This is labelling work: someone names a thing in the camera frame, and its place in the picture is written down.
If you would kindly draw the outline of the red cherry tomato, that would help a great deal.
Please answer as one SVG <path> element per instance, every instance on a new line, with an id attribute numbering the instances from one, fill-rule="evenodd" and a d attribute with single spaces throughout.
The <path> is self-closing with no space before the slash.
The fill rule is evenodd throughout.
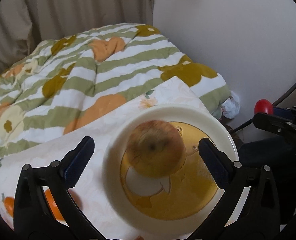
<path id="1" fill-rule="evenodd" d="M 261 99 L 256 102 L 254 107 L 254 114 L 257 113 L 265 113 L 265 114 L 273 114 L 274 108 L 273 105 L 266 99 Z"/>

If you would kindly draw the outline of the yellow-red apple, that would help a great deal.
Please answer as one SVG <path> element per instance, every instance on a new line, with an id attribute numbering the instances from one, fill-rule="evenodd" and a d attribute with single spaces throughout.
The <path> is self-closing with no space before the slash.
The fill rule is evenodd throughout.
<path id="1" fill-rule="evenodd" d="M 169 122 L 139 124 L 128 138 L 125 156 L 138 174 L 162 178 L 180 170 L 186 159 L 183 139 Z"/>

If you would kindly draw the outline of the large orange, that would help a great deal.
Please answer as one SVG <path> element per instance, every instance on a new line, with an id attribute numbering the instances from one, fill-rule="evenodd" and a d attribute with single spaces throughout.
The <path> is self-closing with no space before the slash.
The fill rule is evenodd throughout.
<path id="1" fill-rule="evenodd" d="M 46 189 L 44 191 L 44 194 L 45 194 L 48 205 L 49 205 L 54 217 L 59 221 L 64 221 L 64 218 L 63 218 L 62 214 L 60 213 L 59 208 L 57 207 L 55 200 L 53 198 L 53 195 L 51 194 L 50 190 Z"/>

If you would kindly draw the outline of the small mandarin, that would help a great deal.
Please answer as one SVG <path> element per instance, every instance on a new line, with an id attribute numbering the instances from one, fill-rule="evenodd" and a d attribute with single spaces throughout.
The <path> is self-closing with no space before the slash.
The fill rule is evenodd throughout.
<path id="1" fill-rule="evenodd" d="M 13 197 L 6 197 L 4 199 L 4 206 L 7 213 L 13 218 L 13 210 L 14 210 L 15 200 Z"/>

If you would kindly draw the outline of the white floral tablecloth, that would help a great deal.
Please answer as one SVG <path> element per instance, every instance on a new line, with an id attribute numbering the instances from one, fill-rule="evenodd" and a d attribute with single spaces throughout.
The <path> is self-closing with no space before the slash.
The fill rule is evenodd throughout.
<path id="1" fill-rule="evenodd" d="M 22 167 L 48 166 L 61 160 L 85 136 L 95 142 L 95 151 L 74 191 L 81 198 L 83 212 L 107 238 L 185 239 L 201 224 L 223 195 L 217 190 L 209 204 L 198 213 L 179 220 L 150 218 L 128 201 L 121 188 L 121 156 L 128 133 L 139 123 L 159 119 L 184 122 L 204 131 L 231 160 L 238 159 L 236 146 L 223 125 L 205 108 L 192 90 L 174 77 L 125 103 L 101 118 L 60 138 L 37 145 L 0 160 L 0 215 L 9 225 L 3 198 L 13 197 Z"/>

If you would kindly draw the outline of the cream plate with duck print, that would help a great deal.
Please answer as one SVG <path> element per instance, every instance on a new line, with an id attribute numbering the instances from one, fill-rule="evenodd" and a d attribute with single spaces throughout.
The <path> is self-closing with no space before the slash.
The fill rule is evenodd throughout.
<path id="1" fill-rule="evenodd" d="M 224 126 L 194 107 L 154 106 L 118 129 L 102 170 L 105 194 L 117 215 L 108 237 L 180 239 L 205 221 L 224 190 L 199 155 L 201 139 L 238 159 Z"/>

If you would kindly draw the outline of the white plastic bag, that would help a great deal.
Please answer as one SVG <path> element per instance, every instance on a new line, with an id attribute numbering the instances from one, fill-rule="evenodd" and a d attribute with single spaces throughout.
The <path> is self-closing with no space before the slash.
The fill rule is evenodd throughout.
<path id="1" fill-rule="evenodd" d="M 229 98 L 221 104 L 222 114 L 225 118 L 234 119 L 240 111 L 240 98 L 233 91 Z"/>

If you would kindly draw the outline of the green striped floral duvet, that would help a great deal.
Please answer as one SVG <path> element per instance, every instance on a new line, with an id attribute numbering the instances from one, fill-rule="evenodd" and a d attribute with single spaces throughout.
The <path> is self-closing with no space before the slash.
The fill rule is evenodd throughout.
<path id="1" fill-rule="evenodd" d="M 46 40 L 0 74 L 0 159 L 61 137 L 177 77 L 219 118 L 231 92 L 160 31 L 123 23 Z"/>

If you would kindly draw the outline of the beige curtain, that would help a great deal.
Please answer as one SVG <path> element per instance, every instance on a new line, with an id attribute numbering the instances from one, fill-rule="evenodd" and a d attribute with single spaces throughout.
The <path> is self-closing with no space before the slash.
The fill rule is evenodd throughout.
<path id="1" fill-rule="evenodd" d="M 153 22 L 154 0 L 1 0 L 0 73 L 44 40 L 118 23 Z"/>

